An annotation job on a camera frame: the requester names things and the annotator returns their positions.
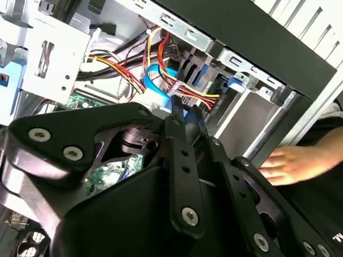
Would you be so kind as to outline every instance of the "silver screw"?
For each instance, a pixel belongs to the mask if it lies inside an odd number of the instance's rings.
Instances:
[[[67,159],[69,159],[71,161],[81,160],[82,157],[84,156],[84,154],[81,151],[81,149],[79,149],[77,147],[74,147],[74,146],[66,147],[63,150],[63,154],[64,154],[64,157],[66,157]]]
[[[186,221],[191,226],[196,226],[199,223],[198,214],[195,212],[195,210],[185,207],[182,209],[182,218],[184,221]]]
[[[244,166],[249,167],[249,163],[245,159],[242,159],[242,163]]]
[[[138,112],[144,116],[148,116],[148,113],[145,110],[139,110]]]
[[[173,122],[174,122],[174,124],[176,124],[177,126],[180,126],[180,125],[181,125],[181,123],[180,123],[178,120],[173,119]]]
[[[315,250],[313,249],[313,247],[306,241],[303,242],[304,246],[305,246],[305,249],[313,256],[316,255],[316,252]]]
[[[46,142],[51,138],[49,131],[43,128],[33,128],[28,132],[28,136],[36,142]]]
[[[258,248],[261,249],[263,252],[269,251],[269,245],[267,240],[260,234],[254,234],[253,240],[255,241],[255,244],[258,246]]]
[[[330,253],[328,252],[328,250],[323,245],[318,244],[318,248],[325,257],[330,257]]]
[[[216,146],[219,146],[219,145],[220,145],[220,142],[219,142],[218,139],[213,138],[212,141],[214,142],[214,144],[215,144]]]

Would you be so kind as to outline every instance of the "yellow wire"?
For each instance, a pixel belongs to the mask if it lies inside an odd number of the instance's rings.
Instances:
[[[161,70],[161,72],[162,72],[165,76],[167,76],[168,78],[177,81],[177,79],[176,79],[175,77],[173,77],[172,75],[169,75],[169,74],[168,74],[167,72],[165,72],[163,69],[160,69],[160,70]],[[196,90],[196,89],[194,89],[194,88],[188,86],[185,82],[182,82],[182,85],[183,85],[185,88],[187,88],[188,90],[191,90],[191,91],[193,91],[194,93],[196,93],[196,94],[198,94],[198,95],[201,95],[201,96],[205,96],[205,97],[219,97],[219,96],[220,96],[220,95],[209,95],[209,94],[204,94],[204,93],[202,93],[202,92],[200,92],[200,91],[198,91],[198,90]]]
[[[112,69],[114,69],[116,72],[118,72],[128,83],[130,83],[140,94],[143,93],[143,91],[140,89],[140,87],[137,86],[137,84],[131,79],[129,78],[128,76],[126,76],[121,70],[119,70],[116,66],[114,66],[112,63],[106,61],[106,60],[103,60],[103,59],[98,59],[98,58],[95,58],[93,56],[89,56],[88,57],[89,59],[92,59],[92,60],[95,60],[95,61],[98,61],[98,62],[102,62],[102,63],[105,63],[107,64],[108,66],[110,66]]]
[[[209,110],[211,110],[211,106],[210,106],[207,102],[205,102],[204,100],[202,100],[202,99],[200,99],[200,98],[198,98],[198,97],[196,97],[196,96],[187,95],[187,94],[182,94],[182,93],[180,93],[180,92],[176,92],[176,94],[181,95],[181,96],[186,96],[186,97],[198,99],[198,100],[202,101],[202,102],[207,106],[207,108],[208,108]]]
[[[151,58],[150,58],[150,55],[151,55],[151,45],[152,45],[152,40],[155,36],[155,34],[160,31],[162,28],[161,27],[157,27],[155,29],[153,29],[151,32],[150,32],[150,35],[149,35],[149,39],[148,39],[148,44],[147,44],[147,47],[148,47],[148,50],[147,50],[147,66],[150,67],[151,66]]]

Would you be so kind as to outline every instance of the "green circuit board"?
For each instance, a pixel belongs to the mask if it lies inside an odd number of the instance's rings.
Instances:
[[[104,105],[106,104],[98,102],[96,100],[88,99],[78,93],[72,93],[69,97],[68,103],[58,104],[58,107],[66,109],[66,110],[74,110],[74,109],[99,107],[99,106],[104,106]]]
[[[137,173],[142,167],[143,156],[133,155],[126,161],[108,163],[93,172],[90,172],[85,179],[86,196],[95,196]]]

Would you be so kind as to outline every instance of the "finger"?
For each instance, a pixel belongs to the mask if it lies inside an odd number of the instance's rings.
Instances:
[[[261,174],[265,178],[282,177],[282,176],[286,176],[287,175],[284,172],[269,172],[268,170],[269,169],[260,169]]]
[[[267,178],[267,180],[273,186],[286,186],[286,185],[290,185],[294,183],[292,178],[288,176],[272,177],[272,178]]]
[[[280,147],[280,148],[275,149],[269,157],[281,156],[284,154],[285,154],[284,147]]]
[[[261,168],[274,168],[285,165],[286,157],[285,156],[274,156],[269,157],[261,166]]]

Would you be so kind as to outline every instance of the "human hand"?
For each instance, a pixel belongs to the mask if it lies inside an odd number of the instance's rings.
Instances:
[[[281,186],[317,177],[337,164],[324,148],[286,146],[276,149],[259,170],[272,185]]]

